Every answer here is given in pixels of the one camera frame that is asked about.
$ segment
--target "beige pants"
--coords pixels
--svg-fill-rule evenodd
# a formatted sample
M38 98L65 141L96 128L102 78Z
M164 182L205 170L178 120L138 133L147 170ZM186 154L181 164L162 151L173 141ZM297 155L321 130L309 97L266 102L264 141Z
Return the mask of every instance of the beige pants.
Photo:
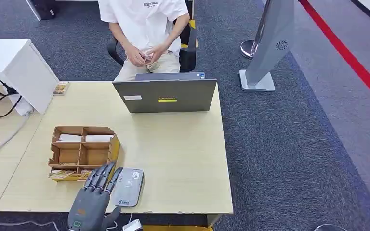
M114 81L131 81L135 80L137 74L145 73L176 73L179 72L180 64L178 57L172 52L167 52L152 65L137 67L129 59L124 61L119 75Z

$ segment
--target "hand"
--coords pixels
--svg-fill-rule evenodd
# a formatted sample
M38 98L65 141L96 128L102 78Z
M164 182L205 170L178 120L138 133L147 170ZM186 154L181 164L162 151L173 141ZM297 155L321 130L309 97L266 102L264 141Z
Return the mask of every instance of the hand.
M125 53L134 66L145 66L145 55L135 46L130 45L127 49L125 49Z
M110 162L99 169L93 170L87 178L68 214L67 223L69 229L98 231L105 230L113 225L120 214L120 207L116 207L106 217L103 216L110 201L110 194L122 171L122 167L117 168L107 184L108 176L114 164L115 162Z
M157 61L161 57L161 55L168 50L169 47L170 47L169 45L163 43L149 50L147 52L147 55L151 56L151 60L148 63L146 63L146 65L151 65L155 61Z

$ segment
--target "speaker grille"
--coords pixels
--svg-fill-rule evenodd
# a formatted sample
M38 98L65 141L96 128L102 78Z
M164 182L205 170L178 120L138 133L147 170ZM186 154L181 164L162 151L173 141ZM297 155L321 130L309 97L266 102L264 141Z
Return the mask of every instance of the speaker grille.
M282 40L276 44L276 50L278 51L285 50L288 47L289 47L289 42L287 42L286 40Z

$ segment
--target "white sticker on laptop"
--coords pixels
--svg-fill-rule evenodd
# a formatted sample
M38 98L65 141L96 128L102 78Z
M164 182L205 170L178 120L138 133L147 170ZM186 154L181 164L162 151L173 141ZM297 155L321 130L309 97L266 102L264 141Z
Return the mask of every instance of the white sticker on laptop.
M143 98L141 97L141 95L127 95L127 96L124 96L124 99L125 100L142 100Z

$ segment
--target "wooden organizer box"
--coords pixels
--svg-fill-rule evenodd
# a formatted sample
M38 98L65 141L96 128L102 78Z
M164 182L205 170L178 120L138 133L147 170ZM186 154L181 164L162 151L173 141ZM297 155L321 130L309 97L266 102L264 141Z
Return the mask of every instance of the wooden organizer box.
M57 142L60 134L79 135L81 141ZM86 142L87 135L113 137L109 142ZM49 166L52 168L49 178L55 181L86 180L91 170L117 160L119 147L117 135L107 127L55 127L51 144L53 157L49 159Z

